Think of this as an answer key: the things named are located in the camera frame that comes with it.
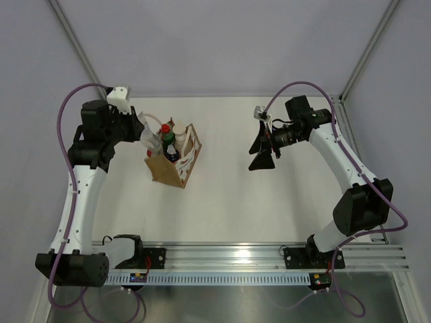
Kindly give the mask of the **silver toothpaste tube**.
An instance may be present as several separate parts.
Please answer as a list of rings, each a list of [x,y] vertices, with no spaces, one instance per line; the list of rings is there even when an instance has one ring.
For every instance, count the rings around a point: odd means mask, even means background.
[[[144,130],[141,133],[141,143],[151,152],[152,156],[161,155],[163,153],[162,142],[150,129],[144,113],[141,112],[138,119],[144,125]]]

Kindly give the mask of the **green dish soap bottle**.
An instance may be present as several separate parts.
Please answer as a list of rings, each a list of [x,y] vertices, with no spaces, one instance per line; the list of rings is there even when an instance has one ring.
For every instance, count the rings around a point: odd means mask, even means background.
[[[162,134],[162,146],[164,151],[167,151],[169,145],[174,143],[175,135],[172,131],[172,128],[169,124],[165,123],[161,127]]]

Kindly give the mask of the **beige pump lotion bottle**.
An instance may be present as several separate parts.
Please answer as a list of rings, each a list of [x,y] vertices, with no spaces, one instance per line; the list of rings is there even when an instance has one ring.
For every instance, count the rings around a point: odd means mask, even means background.
[[[173,126],[172,132],[175,136],[174,148],[180,153],[180,157],[184,158],[193,148],[191,130],[181,121],[178,121]]]

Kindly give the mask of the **orange blue spray bottle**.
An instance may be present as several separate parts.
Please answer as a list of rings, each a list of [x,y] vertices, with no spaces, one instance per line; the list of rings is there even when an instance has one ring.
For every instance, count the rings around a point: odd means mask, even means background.
[[[173,164],[180,159],[179,151],[172,144],[167,146],[164,156],[168,161],[170,161]]]

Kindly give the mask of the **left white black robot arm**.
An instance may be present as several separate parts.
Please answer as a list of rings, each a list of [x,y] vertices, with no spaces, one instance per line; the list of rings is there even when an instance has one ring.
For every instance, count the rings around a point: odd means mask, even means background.
[[[128,102],[93,100],[83,104],[81,124],[67,151],[71,166],[61,222],[50,250],[35,266],[56,286],[101,287],[110,269],[137,268],[145,259],[141,238],[121,234],[99,247],[92,244],[98,197],[115,146],[135,142],[144,125]]]

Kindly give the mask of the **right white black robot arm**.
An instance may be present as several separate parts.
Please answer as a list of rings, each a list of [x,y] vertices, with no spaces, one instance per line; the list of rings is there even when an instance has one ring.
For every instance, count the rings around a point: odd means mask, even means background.
[[[381,226],[387,222],[393,185],[379,180],[360,161],[347,141],[332,124],[328,109],[314,110],[306,96],[297,96],[285,103],[288,122],[280,128],[272,125],[272,117],[256,106],[254,117],[259,132],[249,149],[255,158],[248,167],[270,170],[273,160],[280,158],[281,148],[308,141],[324,158],[338,181],[342,196],[333,210],[332,221],[317,234],[311,235],[303,248],[285,248],[287,268],[324,268],[331,261],[336,247],[348,237]]]

